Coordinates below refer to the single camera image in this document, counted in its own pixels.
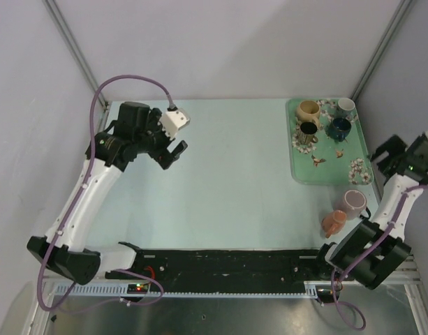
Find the beige wooden mug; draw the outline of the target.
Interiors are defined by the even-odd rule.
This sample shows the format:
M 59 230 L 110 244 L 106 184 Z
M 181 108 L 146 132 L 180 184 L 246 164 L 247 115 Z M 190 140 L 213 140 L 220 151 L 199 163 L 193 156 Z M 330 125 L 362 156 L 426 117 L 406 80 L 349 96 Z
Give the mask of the beige wooden mug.
M 320 106 L 314 100 L 303 100 L 297 106 L 295 115 L 301 122 L 311 122 L 320 128 Z

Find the blue mug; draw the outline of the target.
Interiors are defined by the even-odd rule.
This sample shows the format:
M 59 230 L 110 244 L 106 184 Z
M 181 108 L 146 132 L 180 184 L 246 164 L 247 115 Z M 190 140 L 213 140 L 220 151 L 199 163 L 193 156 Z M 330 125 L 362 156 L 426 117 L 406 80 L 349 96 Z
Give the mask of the blue mug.
M 343 142 L 350 133 L 351 128 L 352 125 L 349 120 L 339 117 L 330 122 L 326 129 L 326 133 L 328 137 L 335 142 Z

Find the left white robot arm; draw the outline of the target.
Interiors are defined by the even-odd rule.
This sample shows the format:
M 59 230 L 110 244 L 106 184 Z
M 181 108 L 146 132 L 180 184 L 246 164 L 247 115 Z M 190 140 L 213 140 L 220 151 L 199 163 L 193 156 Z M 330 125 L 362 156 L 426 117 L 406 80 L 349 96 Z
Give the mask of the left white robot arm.
M 147 154 L 167 170 L 187 148 L 181 141 L 168 149 L 190 118 L 177 107 L 162 112 L 143 103 L 125 102 L 118 116 L 89 145 L 83 169 L 66 206 L 42 237 L 31 237 L 27 250 L 46 269 L 79 285 L 97 274 L 122 270 L 129 278 L 145 271 L 137 248 L 126 242 L 98 250 L 87 246 L 87 237 L 104 199 L 127 165 Z

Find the black striped mug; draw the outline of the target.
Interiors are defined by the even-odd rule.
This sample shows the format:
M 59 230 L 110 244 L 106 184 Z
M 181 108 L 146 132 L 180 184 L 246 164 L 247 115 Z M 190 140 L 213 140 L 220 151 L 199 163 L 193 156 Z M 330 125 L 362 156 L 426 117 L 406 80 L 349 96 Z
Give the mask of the black striped mug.
M 317 143 L 318 138 L 316 133 L 318 127 L 314 122 L 302 122 L 298 130 L 298 141 L 301 145 L 308 145 L 310 143 Z

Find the salmon pink mug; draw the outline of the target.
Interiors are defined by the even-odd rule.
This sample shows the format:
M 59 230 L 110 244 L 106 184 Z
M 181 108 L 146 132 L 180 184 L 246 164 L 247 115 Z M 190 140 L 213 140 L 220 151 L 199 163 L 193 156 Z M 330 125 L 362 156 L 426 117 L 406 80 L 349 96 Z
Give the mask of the salmon pink mug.
M 325 233 L 326 238 L 330 238 L 332 235 L 337 234 L 345 226 L 347 221 L 347 215 L 344 211 L 334 210 L 325 216 L 321 222 L 321 227 Z

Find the aluminium frame post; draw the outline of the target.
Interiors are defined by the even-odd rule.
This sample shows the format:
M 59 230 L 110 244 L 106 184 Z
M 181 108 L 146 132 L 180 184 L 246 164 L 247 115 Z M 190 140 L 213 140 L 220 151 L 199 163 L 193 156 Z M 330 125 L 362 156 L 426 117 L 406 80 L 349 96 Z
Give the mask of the aluminium frame post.
M 393 43 L 402 25 L 408 18 L 409 13 L 411 12 L 416 3 L 417 1 L 414 0 L 401 0 L 399 2 L 396 10 L 394 11 L 393 16 L 391 17 L 385 31 L 381 36 L 381 39 L 379 40 L 374 52 L 372 53 L 369 63 L 365 67 L 352 94 L 350 95 L 350 98 L 353 101 L 356 102 L 361 96 L 370 79 L 376 72 L 376 69 L 381 64 L 383 57 L 388 51 L 389 46 L 391 46 L 391 44 Z
M 79 43 L 72 32 L 67 20 L 55 0 L 42 0 L 52 22 L 59 32 L 65 46 L 68 48 L 85 82 L 93 93 L 98 88 L 96 77 L 82 52 Z

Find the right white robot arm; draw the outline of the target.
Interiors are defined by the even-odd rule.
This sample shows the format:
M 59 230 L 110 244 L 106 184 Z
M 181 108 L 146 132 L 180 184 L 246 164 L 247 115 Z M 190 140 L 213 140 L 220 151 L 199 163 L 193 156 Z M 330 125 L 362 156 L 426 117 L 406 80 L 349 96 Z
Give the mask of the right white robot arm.
M 369 160 L 385 178 L 378 209 L 340 243 L 325 245 L 326 254 L 312 265 L 320 279 L 353 278 L 373 290 L 411 253 L 404 241 L 405 227 L 415 201 L 428 189 L 428 131 L 410 145 L 393 135 Z

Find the green floral tray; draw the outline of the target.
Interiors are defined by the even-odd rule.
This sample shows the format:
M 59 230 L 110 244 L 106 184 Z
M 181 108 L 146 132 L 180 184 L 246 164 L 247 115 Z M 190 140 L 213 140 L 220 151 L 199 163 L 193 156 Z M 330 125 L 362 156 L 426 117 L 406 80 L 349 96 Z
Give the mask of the green floral tray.
M 301 120 L 297 108 L 303 98 L 292 98 L 286 102 L 286 118 L 291 143 L 290 163 L 293 178 L 301 184 L 311 185 L 368 185 L 374 173 L 368 159 L 357 110 L 352 110 L 346 119 L 350 122 L 350 133 L 337 142 L 326 130 L 338 107 L 337 98 L 313 99 L 320 108 L 317 143 L 300 142 Z

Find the left aluminium frame post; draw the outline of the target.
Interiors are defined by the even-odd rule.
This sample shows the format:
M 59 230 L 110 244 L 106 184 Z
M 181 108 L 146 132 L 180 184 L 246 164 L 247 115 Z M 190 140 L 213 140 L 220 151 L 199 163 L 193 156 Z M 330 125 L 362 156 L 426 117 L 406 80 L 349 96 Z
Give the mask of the left aluminium frame post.
M 85 82 L 93 93 L 98 88 L 96 77 L 82 52 L 79 43 L 72 32 L 67 20 L 55 0 L 42 0 L 52 22 L 59 32 L 65 46 L 68 48 Z

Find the mauve purple mug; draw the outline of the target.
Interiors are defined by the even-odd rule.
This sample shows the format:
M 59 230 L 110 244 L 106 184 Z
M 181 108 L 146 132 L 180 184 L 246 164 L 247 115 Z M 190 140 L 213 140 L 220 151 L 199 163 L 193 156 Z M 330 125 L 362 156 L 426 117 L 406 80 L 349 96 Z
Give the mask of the mauve purple mug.
M 367 208 L 367 199 L 363 192 L 349 189 L 335 202 L 334 210 L 343 211 L 348 221 L 354 220 Z

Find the aluminium base profile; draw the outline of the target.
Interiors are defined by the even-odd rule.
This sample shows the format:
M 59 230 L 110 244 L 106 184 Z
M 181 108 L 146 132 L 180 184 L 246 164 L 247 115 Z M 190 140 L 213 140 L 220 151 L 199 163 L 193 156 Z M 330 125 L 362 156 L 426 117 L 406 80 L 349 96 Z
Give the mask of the aluminium base profile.
M 401 279 L 401 280 L 419 280 L 420 274 L 418 266 L 413 256 L 408 257 L 404 260 L 390 275 L 390 278 Z

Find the grey mug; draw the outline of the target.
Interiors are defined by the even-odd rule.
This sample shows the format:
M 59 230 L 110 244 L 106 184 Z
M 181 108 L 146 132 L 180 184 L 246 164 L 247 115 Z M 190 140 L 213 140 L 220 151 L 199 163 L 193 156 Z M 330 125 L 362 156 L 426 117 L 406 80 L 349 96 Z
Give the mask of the grey mug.
M 350 98 L 340 98 L 337 101 L 336 116 L 341 118 L 348 117 L 355 109 L 355 102 Z

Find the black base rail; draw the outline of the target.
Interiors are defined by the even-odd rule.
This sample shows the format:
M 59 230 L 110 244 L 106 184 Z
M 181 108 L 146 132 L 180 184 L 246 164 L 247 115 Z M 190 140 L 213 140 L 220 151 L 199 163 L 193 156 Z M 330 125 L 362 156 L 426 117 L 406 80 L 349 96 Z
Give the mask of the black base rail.
M 278 288 L 306 281 L 330 281 L 332 267 L 318 249 L 175 250 L 136 249 L 136 258 L 126 274 L 112 271 L 106 279 L 127 280 L 134 274 L 153 274 L 162 286 L 233 286 Z

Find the right aluminium frame post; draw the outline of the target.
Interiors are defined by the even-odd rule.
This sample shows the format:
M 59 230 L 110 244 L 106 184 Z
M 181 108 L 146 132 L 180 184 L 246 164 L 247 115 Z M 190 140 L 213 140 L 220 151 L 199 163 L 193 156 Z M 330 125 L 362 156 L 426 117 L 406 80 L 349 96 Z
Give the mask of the right aluminium frame post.
M 417 1 L 414 0 L 401 0 L 399 2 L 396 10 L 394 11 L 393 16 L 391 17 L 385 31 L 381 36 L 381 39 L 379 40 L 374 52 L 372 53 L 369 63 L 365 67 L 352 94 L 350 95 L 350 98 L 353 101 L 356 102 L 361 96 L 370 79 L 376 72 L 376 69 L 381 64 L 383 57 L 388 51 L 389 46 L 391 46 L 391 44 L 393 43 L 402 25 L 408 18 L 409 13 L 411 12 L 416 3 Z

